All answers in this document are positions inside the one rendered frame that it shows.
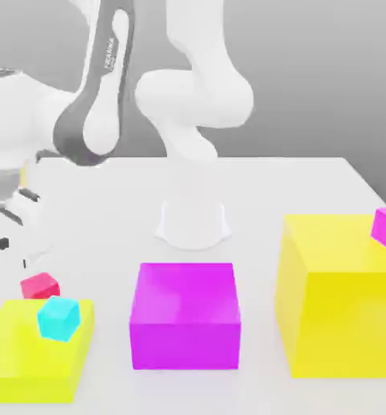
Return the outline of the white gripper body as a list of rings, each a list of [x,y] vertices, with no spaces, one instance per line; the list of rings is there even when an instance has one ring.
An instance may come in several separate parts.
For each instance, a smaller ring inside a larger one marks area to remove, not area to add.
[[[15,195],[7,201],[0,201],[0,237],[10,239],[9,248],[20,258],[22,251],[28,248],[53,248],[39,195]]]

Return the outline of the small red cube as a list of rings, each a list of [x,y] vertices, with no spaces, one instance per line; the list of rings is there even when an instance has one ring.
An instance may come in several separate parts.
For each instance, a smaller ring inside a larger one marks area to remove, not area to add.
[[[22,280],[20,288],[26,299],[45,299],[60,295],[58,282],[47,272]]]

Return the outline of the small cyan cube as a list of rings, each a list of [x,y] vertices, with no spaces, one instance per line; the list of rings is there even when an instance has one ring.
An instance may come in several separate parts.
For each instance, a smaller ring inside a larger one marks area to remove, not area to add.
[[[41,337],[68,342],[81,323],[79,302],[52,296],[37,311],[36,318]]]

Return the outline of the large lime yellow box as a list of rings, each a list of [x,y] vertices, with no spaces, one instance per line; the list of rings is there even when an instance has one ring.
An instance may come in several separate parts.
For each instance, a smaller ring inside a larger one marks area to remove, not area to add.
[[[0,309],[0,403],[71,403],[95,325],[93,301],[79,301],[81,324],[67,342],[41,336],[42,300],[7,300]]]

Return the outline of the large magenta box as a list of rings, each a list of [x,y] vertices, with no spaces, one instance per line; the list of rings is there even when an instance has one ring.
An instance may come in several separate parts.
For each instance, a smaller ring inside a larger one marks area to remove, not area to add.
[[[236,370],[241,314],[232,263],[141,263],[129,321],[136,370]]]

